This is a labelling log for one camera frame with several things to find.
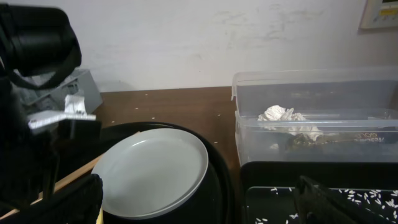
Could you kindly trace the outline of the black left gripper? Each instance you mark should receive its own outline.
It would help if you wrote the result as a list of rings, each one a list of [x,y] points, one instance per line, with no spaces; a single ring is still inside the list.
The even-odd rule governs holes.
[[[39,196],[49,198],[57,181],[94,158],[89,146],[100,132],[96,119],[66,119],[56,135],[33,133],[10,81],[1,78],[1,211],[21,210],[1,223],[96,223],[103,200],[103,181],[97,174],[30,204]]]

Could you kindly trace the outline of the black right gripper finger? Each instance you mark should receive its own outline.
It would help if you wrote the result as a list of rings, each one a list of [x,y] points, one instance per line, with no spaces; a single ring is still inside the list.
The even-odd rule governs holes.
[[[338,192],[300,176],[294,188],[294,205],[300,224],[383,224],[386,219],[349,202]]]

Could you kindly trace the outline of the yellow bowl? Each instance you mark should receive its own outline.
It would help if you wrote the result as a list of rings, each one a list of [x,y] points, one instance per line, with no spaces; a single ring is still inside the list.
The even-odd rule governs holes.
[[[103,224],[103,209],[100,208],[98,217],[96,219],[96,224]]]

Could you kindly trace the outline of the wooden chopstick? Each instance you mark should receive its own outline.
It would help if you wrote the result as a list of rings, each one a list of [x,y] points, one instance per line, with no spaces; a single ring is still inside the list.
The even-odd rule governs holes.
[[[74,182],[75,180],[77,180],[78,178],[80,178],[81,176],[83,176],[85,173],[87,173],[88,171],[92,170],[94,168],[94,166],[96,165],[96,163],[101,159],[101,157],[104,154],[101,154],[100,156],[96,157],[95,159],[89,161],[87,164],[81,166],[79,169],[73,171],[71,174],[67,175],[66,177],[62,178],[61,180],[59,180],[58,182],[55,183],[54,186],[54,193],[59,191],[60,189],[64,188],[65,186],[67,186],[68,184]],[[39,197],[37,200],[33,201],[30,205],[33,205],[37,202],[40,202],[41,200],[43,200],[44,196],[43,196],[43,192],[39,193]],[[18,209],[13,209],[10,212],[6,213],[5,215],[1,216],[1,220],[15,214],[18,213],[19,210]]]

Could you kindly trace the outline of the gold snack wrapper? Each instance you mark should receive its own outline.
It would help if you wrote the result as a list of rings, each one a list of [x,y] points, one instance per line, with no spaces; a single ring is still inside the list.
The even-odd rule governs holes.
[[[288,148],[310,147],[342,142],[385,142],[386,138],[377,133],[337,133],[321,134],[314,139],[306,134],[298,134],[287,141]]]

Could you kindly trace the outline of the food scraps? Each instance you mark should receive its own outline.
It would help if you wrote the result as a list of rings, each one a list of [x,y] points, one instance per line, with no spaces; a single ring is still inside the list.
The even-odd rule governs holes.
[[[388,223],[397,223],[397,190],[333,189],[344,199],[383,218]],[[246,194],[248,223],[299,222],[294,206],[292,187],[259,187]]]

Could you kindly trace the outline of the light grey plate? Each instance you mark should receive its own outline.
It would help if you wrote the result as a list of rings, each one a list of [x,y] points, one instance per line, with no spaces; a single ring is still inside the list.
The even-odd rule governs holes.
[[[199,188],[209,164],[195,135],[160,128],[133,134],[109,148],[92,172],[103,182],[102,208],[143,220],[175,210]]]

